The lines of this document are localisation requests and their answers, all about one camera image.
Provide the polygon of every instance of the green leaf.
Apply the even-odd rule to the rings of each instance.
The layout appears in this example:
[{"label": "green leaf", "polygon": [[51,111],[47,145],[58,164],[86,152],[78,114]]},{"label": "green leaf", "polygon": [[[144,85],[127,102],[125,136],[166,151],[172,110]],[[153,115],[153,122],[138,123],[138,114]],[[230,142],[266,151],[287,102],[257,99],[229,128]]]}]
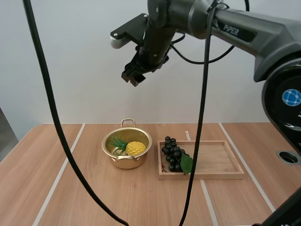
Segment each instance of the green leaf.
[{"label": "green leaf", "polygon": [[184,174],[189,174],[191,173],[191,169],[192,169],[192,162],[193,159],[190,158],[188,155],[186,154],[182,154],[182,158],[181,158],[181,168],[183,170]]}]

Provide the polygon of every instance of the white stripe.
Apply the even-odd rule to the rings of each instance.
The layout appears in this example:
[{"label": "white stripe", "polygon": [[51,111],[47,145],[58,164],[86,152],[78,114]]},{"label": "white stripe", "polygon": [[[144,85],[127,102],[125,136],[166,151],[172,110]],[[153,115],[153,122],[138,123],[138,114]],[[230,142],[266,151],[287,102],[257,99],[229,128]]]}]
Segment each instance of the white stripe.
[{"label": "white stripe", "polygon": [[265,202],[267,203],[267,205],[269,206],[269,208],[271,209],[272,212],[275,211],[275,207],[273,206],[273,204],[271,203],[271,201],[269,200],[269,198],[267,197],[267,195],[265,194],[264,190],[262,189],[262,187],[260,186],[260,184],[258,183],[257,179],[255,178],[254,174],[252,173],[252,171],[250,170],[250,168],[248,167],[247,163],[245,162],[243,156],[240,154],[239,150],[236,148],[235,144],[233,143],[232,139],[230,138],[230,136],[228,135],[227,131],[225,130],[224,126],[222,125],[221,122],[218,123],[222,129],[222,131],[224,132],[224,134],[226,135],[227,139],[229,140],[229,142],[231,143],[232,147],[234,148],[236,154],[238,155],[238,157],[240,158],[241,162],[243,163],[246,171],[249,173],[250,177],[252,178],[254,184],[256,185],[257,189],[259,190],[260,194],[263,196]]},{"label": "white stripe", "polygon": [[[81,126],[81,128],[79,130],[79,133],[78,133],[75,141],[73,142],[72,147],[70,148],[71,153],[73,152],[73,150],[74,150],[74,148],[75,148],[75,146],[76,146],[76,144],[77,144],[77,142],[78,142],[78,140],[80,138],[80,135],[81,135],[84,127],[85,127],[85,124],[82,124],[82,126]],[[38,223],[39,223],[39,221],[41,220],[41,218],[43,216],[43,213],[44,213],[44,211],[45,211],[45,209],[46,209],[46,207],[47,207],[47,205],[48,205],[48,203],[49,203],[49,201],[51,199],[51,196],[52,196],[53,192],[55,191],[55,188],[56,188],[58,182],[61,179],[61,176],[62,176],[62,174],[63,174],[63,172],[64,172],[64,170],[66,168],[67,163],[68,163],[68,159],[66,158],[65,161],[64,161],[64,163],[63,163],[63,165],[62,165],[62,167],[61,167],[61,169],[60,169],[60,171],[58,172],[58,175],[56,176],[56,179],[55,179],[55,181],[54,181],[54,183],[53,183],[53,185],[52,185],[52,187],[51,187],[51,189],[50,189],[50,191],[49,191],[49,193],[48,193],[48,195],[47,195],[47,197],[46,197],[46,199],[45,199],[45,201],[44,201],[44,203],[43,203],[43,205],[42,205],[42,207],[41,207],[41,209],[40,209],[40,211],[39,211],[39,213],[38,213],[38,215],[37,215],[37,217],[36,217],[36,219],[34,221],[34,223],[32,224],[32,226],[37,226]]]},{"label": "white stripe", "polygon": [[[185,133],[186,133],[187,140],[191,141],[189,132],[185,131]],[[214,209],[213,209],[213,205],[212,205],[209,193],[207,191],[205,181],[200,180],[200,182],[201,182],[201,185],[202,185],[202,188],[203,188],[204,196],[205,196],[205,199],[206,199],[206,202],[207,202],[207,206],[208,206],[208,209],[209,209],[209,212],[210,212],[210,216],[211,216],[213,226],[218,226],[217,218],[216,218],[216,215],[215,215],[215,212],[214,212]]]},{"label": "white stripe", "polygon": [[191,141],[190,136],[189,136],[189,132],[185,131],[185,133],[186,133],[187,140]]}]

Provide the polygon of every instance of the wooden tray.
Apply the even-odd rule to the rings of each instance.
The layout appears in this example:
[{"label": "wooden tray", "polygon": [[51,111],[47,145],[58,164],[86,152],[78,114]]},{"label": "wooden tray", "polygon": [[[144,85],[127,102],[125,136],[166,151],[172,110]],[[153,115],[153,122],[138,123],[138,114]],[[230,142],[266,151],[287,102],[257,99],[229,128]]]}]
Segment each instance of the wooden tray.
[{"label": "wooden tray", "polygon": [[[159,180],[188,180],[190,175],[170,172],[166,155],[161,151],[165,141],[158,141]],[[177,141],[177,145],[193,157],[195,141]],[[201,141],[195,180],[229,180],[243,179],[245,174],[228,143],[221,141]]]}]

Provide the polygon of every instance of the grape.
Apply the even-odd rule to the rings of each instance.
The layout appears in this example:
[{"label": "grape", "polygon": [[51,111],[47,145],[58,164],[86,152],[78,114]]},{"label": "grape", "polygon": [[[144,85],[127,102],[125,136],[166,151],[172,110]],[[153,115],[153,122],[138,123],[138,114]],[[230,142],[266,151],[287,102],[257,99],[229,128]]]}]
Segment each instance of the grape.
[{"label": "grape", "polygon": [[181,171],[182,171],[181,165],[180,165],[179,163],[175,164],[174,170],[175,170],[176,172],[181,172]]},{"label": "grape", "polygon": [[175,165],[176,160],[175,160],[174,158],[170,158],[169,163],[170,163],[171,165]]},{"label": "grape", "polygon": [[166,156],[166,161],[170,161],[170,159],[171,159],[170,155]]},{"label": "grape", "polygon": [[167,146],[167,145],[169,145],[169,144],[171,144],[171,141],[170,141],[170,140],[166,140],[166,141],[165,141],[165,146]]},{"label": "grape", "polygon": [[181,153],[180,152],[174,152],[174,158],[180,159],[181,158]]},{"label": "grape", "polygon": [[175,152],[179,152],[180,151],[180,147],[174,147],[174,151]]},{"label": "grape", "polygon": [[170,166],[168,167],[168,169],[169,169],[170,172],[173,172],[173,171],[174,171],[174,166],[173,166],[173,165],[170,165]]},{"label": "grape", "polygon": [[168,148],[164,149],[164,154],[169,154],[169,149]]},{"label": "grape", "polygon": [[174,153],[174,147],[170,148],[170,153],[173,154]]}]

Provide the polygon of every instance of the blue logo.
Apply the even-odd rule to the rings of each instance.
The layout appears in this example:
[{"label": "blue logo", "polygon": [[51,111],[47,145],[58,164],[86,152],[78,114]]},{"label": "blue logo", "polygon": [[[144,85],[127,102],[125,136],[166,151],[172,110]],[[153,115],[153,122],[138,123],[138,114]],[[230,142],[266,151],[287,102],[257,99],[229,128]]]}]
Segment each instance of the blue logo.
[{"label": "blue logo", "polygon": [[301,104],[301,93],[296,89],[288,89],[282,94],[283,102],[291,107]]}]

